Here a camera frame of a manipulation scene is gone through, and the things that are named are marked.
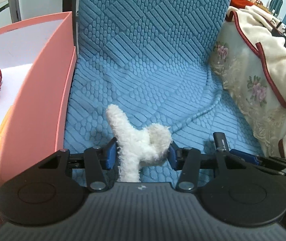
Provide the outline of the black cylindrical marker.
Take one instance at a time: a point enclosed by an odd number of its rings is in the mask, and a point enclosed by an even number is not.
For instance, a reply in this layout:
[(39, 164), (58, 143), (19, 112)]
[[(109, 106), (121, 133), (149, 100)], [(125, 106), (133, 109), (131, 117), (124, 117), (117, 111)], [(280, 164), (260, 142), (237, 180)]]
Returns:
[(228, 143), (223, 132), (214, 132), (214, 143), (217, 150), (228, 151)]

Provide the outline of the white fluffy hair claw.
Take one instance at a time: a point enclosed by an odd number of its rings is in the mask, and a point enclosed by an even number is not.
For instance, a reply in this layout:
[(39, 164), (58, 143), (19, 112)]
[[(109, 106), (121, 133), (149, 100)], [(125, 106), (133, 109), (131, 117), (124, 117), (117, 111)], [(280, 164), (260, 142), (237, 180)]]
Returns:
[(105, 113), (118, 144), (120, 182), (140, 182), (140, 170), (143, 167), (159, 166), (166, 161), (172, 143), (169, 127), (152, 123), (138, 130), (115, 104), (109, 105)]

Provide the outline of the floral lace cushion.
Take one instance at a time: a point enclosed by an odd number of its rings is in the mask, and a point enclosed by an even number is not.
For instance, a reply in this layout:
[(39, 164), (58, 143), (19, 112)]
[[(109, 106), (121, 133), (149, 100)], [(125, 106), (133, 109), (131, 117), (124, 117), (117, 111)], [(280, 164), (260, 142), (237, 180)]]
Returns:
[(244, 42), (234, 23), (223, 24), (209, 62), (245, 116), (265, 156), (279, 157), (278, 143), (286, 134), (286, 109), (272, 91), (260, 58)]

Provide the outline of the pink cardboard box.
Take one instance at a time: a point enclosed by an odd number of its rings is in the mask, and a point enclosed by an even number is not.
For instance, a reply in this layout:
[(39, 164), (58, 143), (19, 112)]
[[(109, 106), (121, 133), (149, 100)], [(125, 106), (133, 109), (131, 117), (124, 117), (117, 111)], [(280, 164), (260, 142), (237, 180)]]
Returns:
[(0, 186), (63, 147), (76, 59), (70, 12), (0, 28)]

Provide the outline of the cream red-trimmed garment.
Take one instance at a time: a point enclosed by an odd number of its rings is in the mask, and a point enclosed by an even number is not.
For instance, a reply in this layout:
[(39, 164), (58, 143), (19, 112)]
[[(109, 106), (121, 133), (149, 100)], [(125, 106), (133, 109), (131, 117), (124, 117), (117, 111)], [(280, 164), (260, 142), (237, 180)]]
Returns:
[[(244, 42), (260, 58), (272, 91), (286, 109), (286, 26), (255, 5), (229, 7), (225, 22), (235, 24)], [(286, 158), (286, 134), (278, 147), (279, 157)]]

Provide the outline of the blue textured sofa cover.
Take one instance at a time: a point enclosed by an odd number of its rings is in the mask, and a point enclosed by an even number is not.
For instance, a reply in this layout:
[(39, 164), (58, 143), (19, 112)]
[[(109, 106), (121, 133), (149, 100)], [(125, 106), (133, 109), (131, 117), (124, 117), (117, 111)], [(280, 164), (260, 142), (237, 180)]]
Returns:
[(79, 0), (79, 53), (64, 146), (81, 153), (112, 138), (108, 105), (134, 127), (170, 128), (174, 142), (214, 152), (214, 132), (229, 147), (262, 155), (230, 94), (208, 63), (230, 0)]

